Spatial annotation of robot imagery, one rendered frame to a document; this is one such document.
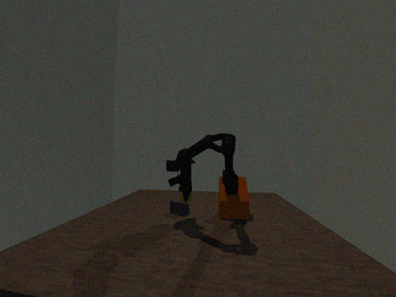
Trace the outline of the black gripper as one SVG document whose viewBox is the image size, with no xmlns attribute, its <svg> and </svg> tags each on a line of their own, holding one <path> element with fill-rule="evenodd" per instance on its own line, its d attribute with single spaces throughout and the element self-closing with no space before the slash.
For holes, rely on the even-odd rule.
<svg viewBox="0 0 396 297">
<path fill-rule="evenodd" d="M 179 192 L 183 193 L 184 202 L 187 203 L 188 197 L 192 192 L 191 172 L 180 172 L 182 184 L 179 186 Z"/>
</svg>

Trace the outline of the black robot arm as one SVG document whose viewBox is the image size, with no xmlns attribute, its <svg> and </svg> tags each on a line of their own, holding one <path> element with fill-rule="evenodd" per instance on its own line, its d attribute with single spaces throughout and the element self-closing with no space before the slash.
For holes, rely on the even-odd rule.
<svg viewBox="0 0 396 297">
<path fill-rule="evenodd" d="M 216 145 L 215 141 L 222 140 L 221 146 Z M 233 155 L 235 151 L 236 137 L 228 133 L 219 133 L 216 135 L 207 135 L 190 148 L 184 148 L 177 154 L 176 160 L 166 161 L 166 170 L 170 172 L 191 172 L 191 164 L 194 164 L 193 157 L 205 151 L 212 149 L 225 156 L 225 170 L 223 170 L 223 184 L 227 195 L 238 195 L 238 178 L 233 170 Z M 182 184 L 180 175 L 168 180 L 170 187 L 176 184 Z"/>
</svg>

